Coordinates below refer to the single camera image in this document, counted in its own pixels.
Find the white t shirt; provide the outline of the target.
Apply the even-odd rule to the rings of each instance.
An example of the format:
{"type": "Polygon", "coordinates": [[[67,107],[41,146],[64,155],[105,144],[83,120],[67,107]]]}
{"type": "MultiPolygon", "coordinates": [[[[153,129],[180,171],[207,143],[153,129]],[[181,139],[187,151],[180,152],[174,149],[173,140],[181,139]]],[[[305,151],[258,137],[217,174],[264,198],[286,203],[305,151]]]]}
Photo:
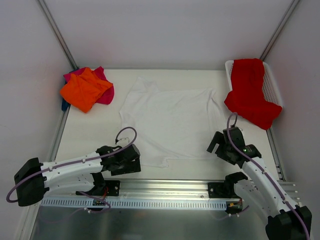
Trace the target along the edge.
{"type": "Polygon", "coordinates": [[[170,160],[207,159],[221,116],[215,93],[214,88],[163,91],[139,77],[119,114],[122,127],[137,131],[142,165],[167,168],[170,160]]]}

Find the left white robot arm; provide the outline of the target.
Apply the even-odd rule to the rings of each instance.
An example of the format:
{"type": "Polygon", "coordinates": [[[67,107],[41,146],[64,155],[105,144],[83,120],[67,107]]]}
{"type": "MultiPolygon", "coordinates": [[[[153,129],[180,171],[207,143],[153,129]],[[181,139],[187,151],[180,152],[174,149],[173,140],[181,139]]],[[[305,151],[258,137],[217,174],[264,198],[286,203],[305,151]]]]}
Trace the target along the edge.
{"type": "Polygon", "coordinates": [[[104,196],[119,193],[113,190],[103,172],[112,176],[141,171],[140,151],[131,144],[126,147],[102,146],[79,159],[62,162],[40,162],[37,157],[29,159],[14,175],[16,202],[27,207],[50,195],[85,193],[104,196]]]}

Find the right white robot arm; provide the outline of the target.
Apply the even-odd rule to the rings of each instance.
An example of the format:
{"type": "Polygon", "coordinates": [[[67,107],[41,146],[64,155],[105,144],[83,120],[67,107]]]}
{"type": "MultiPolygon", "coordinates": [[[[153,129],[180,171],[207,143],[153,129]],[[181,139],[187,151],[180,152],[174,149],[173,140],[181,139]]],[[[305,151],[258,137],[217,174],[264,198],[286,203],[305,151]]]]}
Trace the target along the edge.
{"type": "Polygon", "coordinates": [[[208,183],[210,198],[239,198],[255,210],[270,240],[309,240],[312,213],[299,206],[270,175],[261,153],[245,143],[241,130],[232,126],[216,131],[207,151],[241,170],[223,182],[208,183]]]}

